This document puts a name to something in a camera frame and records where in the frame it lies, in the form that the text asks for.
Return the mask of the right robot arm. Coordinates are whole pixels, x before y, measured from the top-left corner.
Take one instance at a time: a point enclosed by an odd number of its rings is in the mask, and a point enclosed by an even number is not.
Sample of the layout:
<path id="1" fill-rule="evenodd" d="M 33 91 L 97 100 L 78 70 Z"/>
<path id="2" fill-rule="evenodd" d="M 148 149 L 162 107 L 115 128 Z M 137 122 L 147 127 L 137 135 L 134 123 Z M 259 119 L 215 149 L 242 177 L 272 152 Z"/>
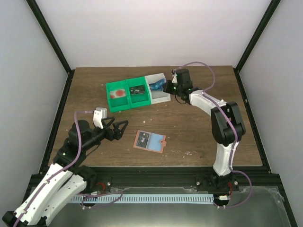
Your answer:
<path id="1" fill-rule="evenodd" d="M 233 159 L 236 148 L 246 133 L 246 128 L 236 102 L 225 102 L 193 86 L 189 70 L 172 71 L 172 80 L 163 85 L 165 93 L 180 97 L 186 104 L 197 107 L 211 117 L 212 135 L 217 142 L 213 173 L 209 176 L 211 187 L 222 190 L 232 179 Z"/>

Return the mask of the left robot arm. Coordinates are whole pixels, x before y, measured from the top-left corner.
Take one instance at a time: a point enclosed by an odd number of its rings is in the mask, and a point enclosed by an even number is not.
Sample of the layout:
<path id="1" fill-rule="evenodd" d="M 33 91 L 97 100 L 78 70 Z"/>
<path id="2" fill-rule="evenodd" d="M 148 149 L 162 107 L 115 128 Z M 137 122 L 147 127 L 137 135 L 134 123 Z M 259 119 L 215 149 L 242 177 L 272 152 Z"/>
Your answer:
<path id="1" fill-rule="evenodd" d="M 96 120 L 94 128 L 86 120 L 75 120 L 43 179 L 15 211 L 3 215 L 3 222 L 8 227 L 48 226 L 74 196 L 96 187 L 95 171 L 82 165 L 86 152 L 104 139 L 121 139 L 127 125 L 127 120 L 116 122 L 114 117 Z"/>

